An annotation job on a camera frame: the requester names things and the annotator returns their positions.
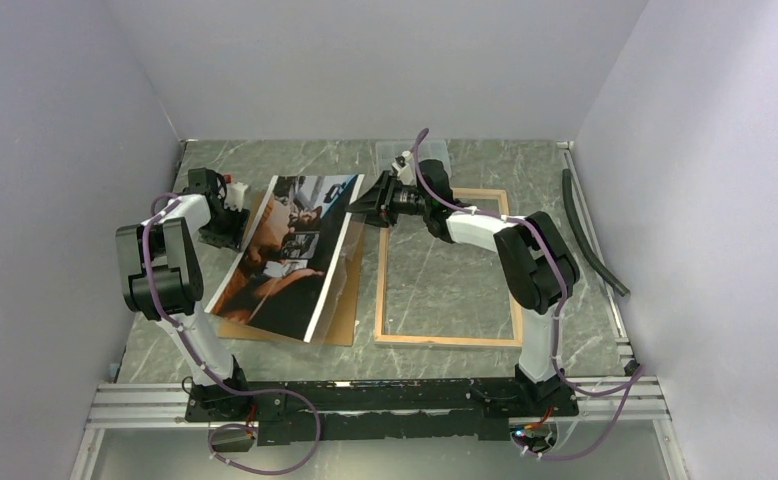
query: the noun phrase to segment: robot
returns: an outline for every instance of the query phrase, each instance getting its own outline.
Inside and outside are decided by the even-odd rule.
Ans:
[[[392,170],[382,172],[376,184],[348,205],[347,210],[362,216],[366,224],[380,228],[395,225],[401,214],[419,216],[427,230],[440,240],[467,243],[497,253],[510,293],[522,306],[522,352],[515,376],[415,381],[249,382],[241,366],[216,337],[207,314],[198,304],[204,286],[193,247],[194,239],[199,237],[199,241],[210,245],[241,249],[250,216],[244,205],[247,188],[228,183],[222,175],[201,168],[189,171],[189,186],[181,194],[169,198],[168,204],[153,218],[119,228],[116,233],[122,292],[127,307],[155,321],[171,337],[191,367],[187,421],[243,422],[250,412],[252,418],[260,421],[260,445],[263,437],[274,437],[269,444],[313,440],[310,453],[302,462],[290,467],[294,469],[306,463],[319,440],[383,438],[380,429],[396,428],[398,422],[417,422],[418,426],[442,422],[433,423],[434,430],[427,436],[451,436],[457,431],[452,430],[450,422],[458,421],[463,428],[472,425],[469,432],[477,434],[479,439],[494,440],[503,439],[498,435],[503,434],[510,417],[541,417],[552,411],[555,416],[577,415],[574,391],[562,380],[562,374],[555,370],[555,362],[552,362],[551,352],[556,350],[552,350],[552,346],[557,342],[552,335],[552,319],[543,315],[562,300],[562,296],[572,295],[573,286],[580,280],[580,271],[551,217],[544,212],[509,218],[474,214],[475,207],[453,197],[447,174],[439,161],[422,161],[416,171],[409,160],[408,152],[398,157]],[[442,203],[435,200],[437,196]],[[456,212],[454,207],[472,214]],[[515,225],[519,221],[532,224],[544,246],[524,226]],[[534,258],[531,253],[543,248],[547,248],[556,260],[559,279],[544,258]],[[565,290],[561,288],[561,282],[565,282]],[[300,402],[291,402],[292,398]],[[448,409],[456,415],[445,418],[391,416],[393,410],[408,412],[434,408]],[[363,436],[362,428],[354,433],[343,427],[357,423],[341,413],[350,411],[382,413],[372,419],[371,430],[366,429],[372,433]],[[372,421],[369,418],[358,421]],[[309,428],[313,421],[314,430]],[[250,433],[257,430],[242,423],[222,428],[238,428]],[[252,473],[269,473],[231,463],[216,452],[211,440],[209,446],[211,456],[228,465]],[[285,473],[291,469],[271,473]]]

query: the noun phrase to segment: marble tabletop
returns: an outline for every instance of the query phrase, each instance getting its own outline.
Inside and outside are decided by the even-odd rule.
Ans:
[[[543,210],[554,219],[582,272],[563,319],[562,365],[570,376],[621,375],[611,307],[604,287],[577,249],[563,210],[562,163],[554,142],[448,140],[452,187],[506,190],[510,213]],[[366,174],[377,178],[374,141],[192,141],[174,185],[190,168],[208,167],[264,190],[273,175]],[[481,207],[494,207],[475,201]],[[350,347],[223,340],[248,380],[352,380],[511,376],[517,348],[376,345],[379,230],[366,227],[354,343]],[[206,302],[236,252],[197,244]],[[402,217],[389,243],[386,333],[510,338],[508,292],[497,256],[431,237],[420,219]],[[220,320],[213,317],[217,329]],[[180,381],[189,367],[171,340],[137,315],[118,381]]]

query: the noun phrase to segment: empty picture frame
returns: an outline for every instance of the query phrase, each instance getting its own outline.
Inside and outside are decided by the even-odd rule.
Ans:
[[[507,192],[483,188],[453,188],[454,196],[463,200],[497,200],[498,211],[508,215]],[[521,307],[509,292],[504,300],[510,302],[513,338],[441,337],[424,335],[391,335],[384,333],[383,321],[386,311],[386,272],[389,262],[389,229],[380,230],[380,245],[377,263],[377,301],[374,314],[374,342],[381,344],[441,345],[452,347],[516,347],[521,348]]]

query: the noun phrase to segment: wall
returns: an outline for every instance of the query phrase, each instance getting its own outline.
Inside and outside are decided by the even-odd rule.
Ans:
[[[651,0],[576,161],[693,478],[778,478],[778,1]]]
[[[573,139],[645,2],[110,0],[202,139]]]
[[[0,478],[68,478],[131,317],[115,229],[178,142],[108,7],[0,1]]]

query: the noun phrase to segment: poster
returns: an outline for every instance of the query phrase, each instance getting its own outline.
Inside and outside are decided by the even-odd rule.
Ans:
[[[350,223],[345,207],[361,182],[362,175],[274,177],[252,213],[248,246],[207,311],[309,342]]]

